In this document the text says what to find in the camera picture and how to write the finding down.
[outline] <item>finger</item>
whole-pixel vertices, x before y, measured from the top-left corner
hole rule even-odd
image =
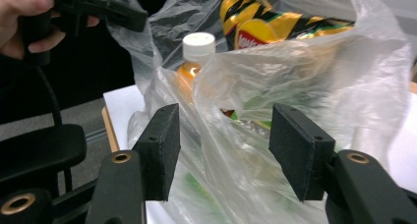
[[[22,37],[20,35],[13,35],[10,41],[0,48],[0,53],[14,59],[24,59],[25,48],[22,45]]]
[[[88,27],[94,27],[94,26],[98,25],[99,22],[100,22],[100,20],[98,18],[93,17],[93,16],[89,16],[87,26]]]
[[[60,17],[61,16],[61,14],[59,13],[59,12],[56,12],[56,11],[52,11],[51,12],[51,18],[53,19],[53,18],[58,18],[58,17]]]
[[[30,53],[39,53],[52,49],[62,39],[64,39],[65,33],[60,31],[57,27],[52,27],[52,33],[46,38],[33,42],[28,46]]]
[[[0,0],[0,27],[13,26],[18,16],[42,14],[53,5],[53,0]]]

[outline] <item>table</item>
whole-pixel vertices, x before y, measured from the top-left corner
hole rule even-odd
[[[417,84],[410,86],[411,106],[404,124],[389,153],[392,178],[403,188],[417,194]],[[112,151],[128,148],[127,129],[130,117],[145,107],[144,99],[135,85],[103,94],[106,106],[102,110]],[[149,224],[174,223],[158,202],[147,202]]]

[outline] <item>white plastic bag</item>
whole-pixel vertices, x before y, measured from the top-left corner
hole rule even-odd
[[[181,63],[179,43],[185,34],[205,30],[216,34],[224,50],[221,24],[211,13],[215,4],[169,0],[145,33],[112,28],[133,56],[147,104],[131,120],[130,146],[157,108],[178,102],[180,162],[208,200],[202,205],[184,188],[187,176],[176,177],[164,206],[178,223],[325,223],[322,202],[297,200],[268,140],[219,109],[234,109],[242,120],[268,121],[273,103],[291,105],[334,137],[337,149],[368,152],[387,167],[387,150],[408,102],[409,43],[380,0],[274,0],[278,10],[355,20],[355,28],[216,54],[195,79],[190,100],[172,71]]]

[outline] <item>white bottle cap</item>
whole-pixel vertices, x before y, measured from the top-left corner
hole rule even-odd
[[[183,38],[183,57],[203,66],[215,53],[215,37],[207,32],[194,32]]]

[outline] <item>juice bottle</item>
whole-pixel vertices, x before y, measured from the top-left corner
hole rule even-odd
[[[178,89],[192,103],[193,79],[215,53],[215,37],[207,32],[194,32],[182,41],[184,64],[177,71]]]

